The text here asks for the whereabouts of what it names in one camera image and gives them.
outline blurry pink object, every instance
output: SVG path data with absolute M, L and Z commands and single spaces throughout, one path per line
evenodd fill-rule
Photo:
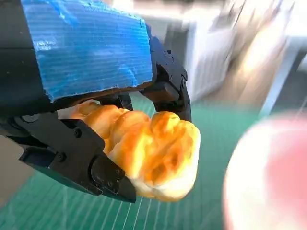
M 307 116 L 264 120 L 239 141 L 224 180 L 227 230 L 307 230 Z

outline blue tape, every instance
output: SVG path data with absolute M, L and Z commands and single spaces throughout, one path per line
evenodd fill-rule
M 100 1 L 22 0 L 51 101 L 152 79 L 143 19 Z

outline green cutting mat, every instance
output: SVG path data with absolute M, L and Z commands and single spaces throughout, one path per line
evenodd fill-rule
M 134 109 L 154 113 L 148 100 Z M 183 200 L 165 203 L 138 197 L 135 204 L 91 196 L 36 173 L 0 210 L 0 230 L 222 230 L 225 169 L 243 132 L 258 113 L 204 103 L 192 106 L 201 131 L 198 176 Z

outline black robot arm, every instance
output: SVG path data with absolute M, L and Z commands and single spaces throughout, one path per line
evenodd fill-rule
M 134 203 L 135 188 L 125 172 L 104 154 L 104 141 L 81 120 L 59 119 L 57 110 L 88 99 L 132 110 L 129 92 L 140 91 L 154 103 L 156 111 L 174 112 L 191 121 L 187 72 L 171 51 L 166 51 L 151 36 L 147 27 L 153 69 L 151 82 L 135 88 L 61 98 L 52 103 L 43 90 L 22 8 L 13 5 L 9 11 L 19 15 L 14 23 L 20 27 L 17 30 L 23 31 L 23 40 L 17 44 L 27 41 L 27 47 L 18 48 L 14 44 L 3 47 L 0 38 L 0 135 L 24 148 L 20 161 L 60 183 L 93 195 L 104 194 Z M 6 26 L 2 33 L 9 37 L 12 31 Z

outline golden brown bread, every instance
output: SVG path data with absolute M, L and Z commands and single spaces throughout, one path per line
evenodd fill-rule
M 193 187 L 200 132 L 171 112 L 150 119 L 142 111 L 85 102 L 71 116 L 106 143 L 105 154 L 125 172 L 141 196 L 175 201 Z

